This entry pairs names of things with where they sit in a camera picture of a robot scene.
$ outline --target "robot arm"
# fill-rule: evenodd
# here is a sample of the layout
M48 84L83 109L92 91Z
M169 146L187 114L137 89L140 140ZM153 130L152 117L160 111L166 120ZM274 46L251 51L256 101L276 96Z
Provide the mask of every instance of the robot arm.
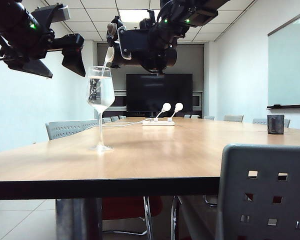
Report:
M85 76L81 50L84 39L79 34L55 38L51 23L68 20L68 6L57 4L29 13L22 0L0 0L0 56L10 69L52 78L40 61L47 52L62 51L62 65Z
M157 19L154 11L148 10L150 18L134 30L126 30L116 16L107 26L107 42L114 49L111 67L142 66L162 74L176 63L178 39L185 38L190 27L203 26L218 16L217 9L228 1L160 0Z

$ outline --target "glass base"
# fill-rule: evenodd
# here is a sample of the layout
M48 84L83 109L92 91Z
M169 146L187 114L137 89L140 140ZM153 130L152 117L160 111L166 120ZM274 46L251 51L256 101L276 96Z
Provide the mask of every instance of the glass base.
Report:
M112 146L105 146L105 145L97 145L89 148L90 150L94 150L97 152L104 152L114 149Z

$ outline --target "chair backrest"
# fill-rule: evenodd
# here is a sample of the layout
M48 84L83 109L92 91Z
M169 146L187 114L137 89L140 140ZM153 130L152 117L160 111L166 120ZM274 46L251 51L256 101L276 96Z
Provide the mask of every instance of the chair backrest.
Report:
M203 119L215 120L214 116L203 116Z
M111 121L112 122L115 122L115 121L118 121L119 120L119 117L118 116L111 116Z
M81 123L82 123L82 129L86 130L87 128L98 126L99 120L98 119L85 120L85 121L81 121Z
M103 117L102 118L102 123L111 123L111 118L110 117Z
M242 123L243 119L244 119L243 115L224 115L223 121Z
M218 240L300 239L300 146L226 146L217 211Z
M263 124L263 125L268 125L268 119L267 118L254 118L252 120L253 124Z
M49 140L59 139L83 131L81 121L53 121L45 124Z
M284 119L284 127L289 128L290 125L290 119Z

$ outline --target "gray floor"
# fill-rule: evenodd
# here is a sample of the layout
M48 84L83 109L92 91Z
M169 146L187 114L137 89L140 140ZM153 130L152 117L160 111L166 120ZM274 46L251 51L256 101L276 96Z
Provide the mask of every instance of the gray floor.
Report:
M215 210L203 204L202 196L189 199L202 217L210 222L214 229ZM153 235L155 240L170 239L170 218L172 197L162 197L163 210L153 217ZM103 221L103 229L121 229L143 232L145 223L139 218ZM187 227L180 214L180 238L189 236ZM0 200L0 240L56 240L55 200ZM146 240L147 236L105 234L104 240Z

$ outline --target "black mug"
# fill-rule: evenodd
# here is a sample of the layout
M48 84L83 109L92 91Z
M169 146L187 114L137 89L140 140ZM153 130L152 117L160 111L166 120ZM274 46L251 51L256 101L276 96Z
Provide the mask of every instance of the black mug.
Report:
M268 115L268 134L284 134L285 115Z

